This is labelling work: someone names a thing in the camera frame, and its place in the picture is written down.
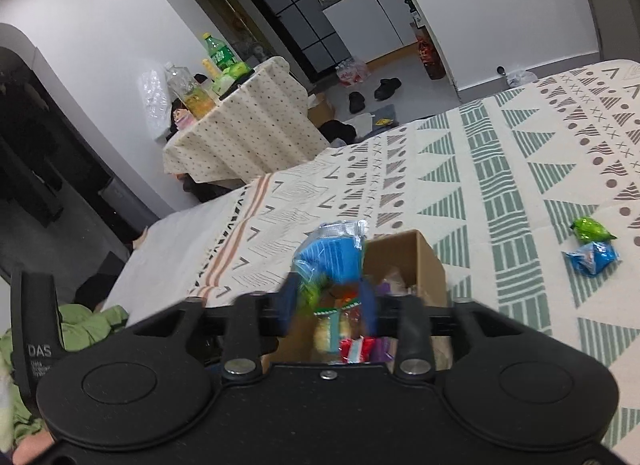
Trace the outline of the person's hand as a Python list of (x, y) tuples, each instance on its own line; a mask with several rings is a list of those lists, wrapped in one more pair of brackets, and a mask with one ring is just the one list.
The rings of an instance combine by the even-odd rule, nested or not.
[(25, 465), (32, 463), (34, 459), (47, 451), (54, 440), (48, 431), (40, 431), (25, 437), (16, 447), (12, 455), (14, 465)]

